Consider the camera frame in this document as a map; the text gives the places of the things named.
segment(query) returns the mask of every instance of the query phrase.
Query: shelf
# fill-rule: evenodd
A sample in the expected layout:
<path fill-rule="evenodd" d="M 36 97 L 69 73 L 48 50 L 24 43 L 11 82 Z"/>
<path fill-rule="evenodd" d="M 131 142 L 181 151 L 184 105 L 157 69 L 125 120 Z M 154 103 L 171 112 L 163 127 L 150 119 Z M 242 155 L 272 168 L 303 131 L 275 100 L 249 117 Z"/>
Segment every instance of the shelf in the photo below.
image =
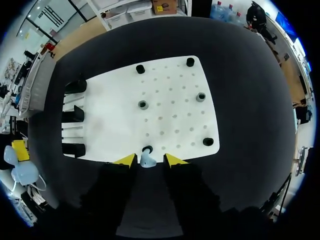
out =
<path fill-rule="evenodd" d="M 119 1 L 117 3 L 112 4 L 110 6 L 106 6 L 106 7 L 102 8 L 101 10 L 99 10 L 99 13 L 102 14 L 105 11 L 120 7 L 120 6 L 125 5 L 125 4 L 137 2 L 137 1 L 139 1 L 139 0 L 122 0 L 122 1 Z"/>
<path fill-rule="evenodd" d="M 152 17 L 149 18 L 149 19 L 165 18 L 165 17 L 187 17 L 187 15 L 180 8 L 177 8 L 176 14 L 155 15 L 154 13 L 152 13 Z M 135 21 L 132 18 L 130 18 L 130 21 L 129 21 L 128 24 L 131 24 L 131 23 L 134 23 L 134 22 Z"/>

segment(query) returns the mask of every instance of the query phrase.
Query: desk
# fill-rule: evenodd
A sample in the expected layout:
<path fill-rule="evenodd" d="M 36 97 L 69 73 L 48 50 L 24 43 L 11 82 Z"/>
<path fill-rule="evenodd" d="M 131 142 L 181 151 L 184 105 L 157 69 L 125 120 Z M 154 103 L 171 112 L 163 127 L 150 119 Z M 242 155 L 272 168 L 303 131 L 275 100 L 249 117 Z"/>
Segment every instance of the desk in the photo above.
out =
<path fill-rule="evenodd" d="M 293 42 L 288 37 L 286 32 L 281 26 L 267 16 L 267 28 L 278 38 L 275 40 L 276 45 L 274 48 L 279 52 L 279 58 L 281 61 L 281 68 L 286 76 L 287 83 L 289 85 L 292 103 L 294 106 L 303 106 L 306 104 L 305 100 L 312 98 L 312 85 L 306 67 L 306 63 L 301 56 L 298 55 L 294 49 Z M 287 61 L 284 60 L 285 54 L 289 55 Z"/>
<path fill-rule="evenodd" d="M 22 85 L 18 103 L 20 117 L 28 118 L 44 110 L 47 90 L 55 66 L 56 62 L 48 51 L 43 55 L 40 53 L 36 55 Z"/>
<path fill-rule="evenodd" d="M 220 149 L 188 161 L 202 169 L 203 180 L 220 196 L 221 209 L 260 207 L 281 187 L 291 171 L 295 124 L 286 80 L 266 43 L 225 22 L 160 17 L 103 33 L 57 62 L 44 110 L 29 118 L 28 132 L 30 158 L 50 189 L 41 193 L 48 203 L 53 193 L 59 201 L 79 207 L 80 196 L 88 192 L 104 164 L 62 153 L 66 84 L 76 81 L 80 73 L 89 79 L 136 63 L 189 55 L 200 59 L 206 75 Z M 132 238 L 181 235 L 162 163 L 138 168 L 117 234 Z"/>

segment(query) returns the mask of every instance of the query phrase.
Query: floor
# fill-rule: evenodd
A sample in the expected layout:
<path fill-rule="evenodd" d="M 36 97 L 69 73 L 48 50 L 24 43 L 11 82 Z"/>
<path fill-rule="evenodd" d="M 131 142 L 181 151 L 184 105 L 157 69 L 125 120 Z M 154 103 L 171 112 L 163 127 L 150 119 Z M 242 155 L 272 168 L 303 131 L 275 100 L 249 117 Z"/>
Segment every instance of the floor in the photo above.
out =
<path fill-rule="evenodd" d="M 82 45 L 88 40 L 105 33 L 107 30 L 100 23 L 97 17 L 83 23 L 79 28 L 69 33 L 56 46 L 53 52 L 55 53 L 54 60 L 58 61 L 64 55 Z"/>

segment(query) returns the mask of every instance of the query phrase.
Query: black cylindrical peg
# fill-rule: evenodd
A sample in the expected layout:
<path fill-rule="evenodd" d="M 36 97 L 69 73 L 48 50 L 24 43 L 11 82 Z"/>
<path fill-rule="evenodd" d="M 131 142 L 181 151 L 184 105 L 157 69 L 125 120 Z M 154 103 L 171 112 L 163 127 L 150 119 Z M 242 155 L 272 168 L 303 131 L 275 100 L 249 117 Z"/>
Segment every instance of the black cylindrical peg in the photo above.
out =
<path fill-rule="evenodd" d="M 138 74 L 144 74 L 146 71 L 143 65 L 138 65 L 138 66 L 136 66 L 135 69 L 138 72 Z"/>
<path fill-rule="evenodd" d="M 186 60 L 186 65 L 188 67 L 192 67 L 193 65 L 195 65 L 195 60 L 192 58 L 192 57 L 189 57 L 187 60 Z"/>

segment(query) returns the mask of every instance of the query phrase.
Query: person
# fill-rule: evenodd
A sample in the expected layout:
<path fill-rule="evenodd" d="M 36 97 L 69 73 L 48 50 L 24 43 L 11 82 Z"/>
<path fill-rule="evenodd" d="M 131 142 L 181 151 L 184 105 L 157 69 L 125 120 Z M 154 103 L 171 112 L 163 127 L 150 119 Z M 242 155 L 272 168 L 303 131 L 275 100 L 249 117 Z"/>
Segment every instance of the person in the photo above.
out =
<path fill-rule="evenodd" d="M 260 33 L 264 38 L 269 40 L 271 43 L 276 45 L 277 36 L 272 37 L 270 32 L 267 29 L 267 17 L 265 10 L 257 4 L 255 1 L 252 1 L 251 7 L 249 7 L 246 14 L 246 22 L 248 26 Z"/>

